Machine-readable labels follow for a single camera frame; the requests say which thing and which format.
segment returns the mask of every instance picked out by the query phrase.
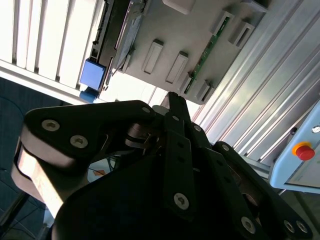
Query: emergency stop button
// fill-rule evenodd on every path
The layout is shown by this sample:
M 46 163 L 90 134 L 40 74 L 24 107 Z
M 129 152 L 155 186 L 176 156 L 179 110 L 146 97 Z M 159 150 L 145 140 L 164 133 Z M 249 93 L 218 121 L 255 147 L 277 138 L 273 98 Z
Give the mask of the emergency stop button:
M 315 151 L 308 145 L 300 146 L 296 151 L 295 154 L 299 159 L 302 161 L 308 161 L 315 156 Z

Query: floor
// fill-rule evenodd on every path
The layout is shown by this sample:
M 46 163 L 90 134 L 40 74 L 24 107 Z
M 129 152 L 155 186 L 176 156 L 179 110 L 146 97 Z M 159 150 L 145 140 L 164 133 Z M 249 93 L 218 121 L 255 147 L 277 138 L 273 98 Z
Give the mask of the floor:
M 20 190 L 11 179 L 11 166 L 20 135 L 23 116 L 30 110 L 59 106 L 62 102 L 53 97 L 0 78 L 0 215 L 16 199 Z M 2 239 L 28 240 L 37 236 L 42 227 L 45 206 L 29 197 L 17 216 L 20 223 Z

